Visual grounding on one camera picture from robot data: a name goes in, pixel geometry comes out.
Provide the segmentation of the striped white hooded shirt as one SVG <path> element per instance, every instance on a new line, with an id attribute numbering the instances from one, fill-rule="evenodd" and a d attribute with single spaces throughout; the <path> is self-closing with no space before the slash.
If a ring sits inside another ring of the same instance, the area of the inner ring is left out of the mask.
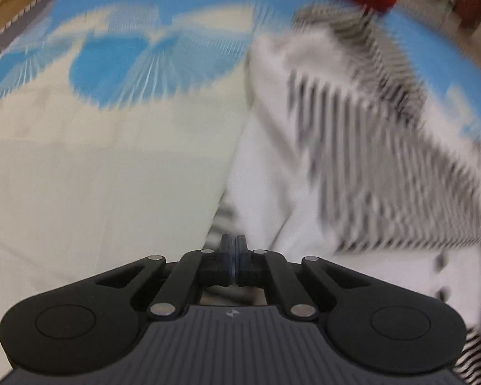
<path id="1" fill-rule="evenodd" d="M 481 384 L 481 137 L 460 135 L 368 9 L 301 8 L 248 53 L 250 113 L 206 245 L 244 235 L 435 297 L 463 317 Z"/>

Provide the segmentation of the blue white patterned bedsheet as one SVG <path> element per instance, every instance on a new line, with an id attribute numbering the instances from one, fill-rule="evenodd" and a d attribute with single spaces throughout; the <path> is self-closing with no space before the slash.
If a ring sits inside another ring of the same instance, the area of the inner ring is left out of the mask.
<path id="1" fill-rule="evenodd" d="M 283 255 L 319 311 L 289 319 L 234 282 L 238 235 L 229 286 L 149 316 L 164 268 L 208 248 L 254 40 L 314 4 L 378 14 L 445 115 L 469 111 L 460 135 L 481 137 L 481 70 L 407 0 L 35 0 L 0 37 L 0 384 L 468 384 L 447 303 Z"/>

